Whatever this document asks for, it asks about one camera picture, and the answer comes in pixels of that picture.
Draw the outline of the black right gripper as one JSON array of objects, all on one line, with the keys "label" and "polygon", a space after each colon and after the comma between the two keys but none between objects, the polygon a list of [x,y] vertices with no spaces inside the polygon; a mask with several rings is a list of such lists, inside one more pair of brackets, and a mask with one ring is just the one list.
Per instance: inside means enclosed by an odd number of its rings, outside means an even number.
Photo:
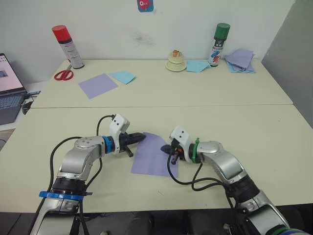
[{"label": "black right gripper", "polygon": [[184,150],[176,139],[173,139],[170,145],[166,144],[162,146],[161,151],[164,153],[170,153],[172,165],[175,165],[178,159],[184,157]]}]

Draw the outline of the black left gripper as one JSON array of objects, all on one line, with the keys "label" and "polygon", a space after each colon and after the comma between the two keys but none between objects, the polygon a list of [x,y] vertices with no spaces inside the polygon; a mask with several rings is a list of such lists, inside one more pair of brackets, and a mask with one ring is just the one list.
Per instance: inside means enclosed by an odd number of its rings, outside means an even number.
[{"label": "black left gripper", "polygon": [[128,145],[132,144],[131,142],[134,139],[134,143],[139,143],[146,138],[146,135],[140,132],[136,132],[133,134],[120,134],[119,135],[119,152],[126,152],[129,157],[133,157],[133,152],[129,149]]}]

